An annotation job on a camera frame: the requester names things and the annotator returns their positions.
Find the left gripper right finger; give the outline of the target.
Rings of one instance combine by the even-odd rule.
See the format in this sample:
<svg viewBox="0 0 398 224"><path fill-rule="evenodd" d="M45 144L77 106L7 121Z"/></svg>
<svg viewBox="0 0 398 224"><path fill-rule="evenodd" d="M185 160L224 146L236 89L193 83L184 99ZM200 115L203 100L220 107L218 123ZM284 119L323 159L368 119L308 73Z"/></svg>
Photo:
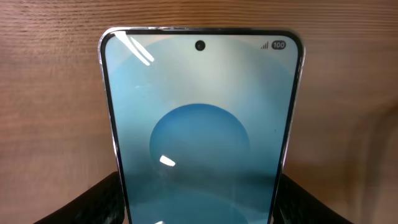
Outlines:
<svg viewBox="0 0 398 224"><path fill-rule="evenodd" d="M352 222L282 174L273 209L273 224L352 224Z"/></svg>

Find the teal screen Galaxy smartphone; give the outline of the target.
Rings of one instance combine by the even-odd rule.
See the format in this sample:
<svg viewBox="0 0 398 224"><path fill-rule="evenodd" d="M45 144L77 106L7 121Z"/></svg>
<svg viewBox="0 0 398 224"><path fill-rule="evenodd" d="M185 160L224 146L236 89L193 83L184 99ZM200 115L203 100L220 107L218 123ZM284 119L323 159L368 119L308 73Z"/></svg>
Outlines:
<svg viewBox="0 0 398 224"><path fill-rule="evenodd" d="M129 223L269 223L305 58L290 30L112 27L98 43Z"/></svg>

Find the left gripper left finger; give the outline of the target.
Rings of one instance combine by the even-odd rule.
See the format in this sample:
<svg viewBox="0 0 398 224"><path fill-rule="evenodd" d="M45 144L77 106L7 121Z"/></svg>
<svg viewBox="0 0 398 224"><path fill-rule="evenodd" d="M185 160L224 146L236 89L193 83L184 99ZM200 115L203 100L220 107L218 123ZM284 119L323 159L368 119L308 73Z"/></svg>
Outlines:
<svg viewBox="0 0 398 224"><path fill-rule="evenodd" d="M113 172L35 224L122 224L125 205L119 174Z"/></svg>

